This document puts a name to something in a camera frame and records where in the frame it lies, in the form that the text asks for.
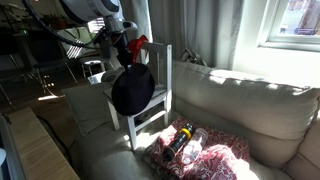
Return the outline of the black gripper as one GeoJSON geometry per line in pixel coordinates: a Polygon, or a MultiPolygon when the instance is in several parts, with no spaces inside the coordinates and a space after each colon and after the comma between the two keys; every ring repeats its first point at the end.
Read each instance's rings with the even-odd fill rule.
{"type": "Polygon", "coordinates": [[[127,69],[132,65],[133,53],[129,50],[128,36],[126,32],[122,33],[112,33],[110,35],[112,46],[117,49],[118,55],[117,59],[120,64],[127,69]]]}

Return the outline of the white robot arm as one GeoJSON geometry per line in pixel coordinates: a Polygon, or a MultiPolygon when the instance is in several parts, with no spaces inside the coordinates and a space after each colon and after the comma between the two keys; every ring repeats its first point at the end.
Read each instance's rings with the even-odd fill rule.
{"type": "Polygon", "coordinates": [[[128,31],[137,30],[137,25],[123,16],[120,0],[59,0],[63,10],[73,21],[87,23],[103,18],[104,36],[111,39],[117,49],[117,59],[125,68],[133,64],[133,53],[129,50],[128,31]]]}

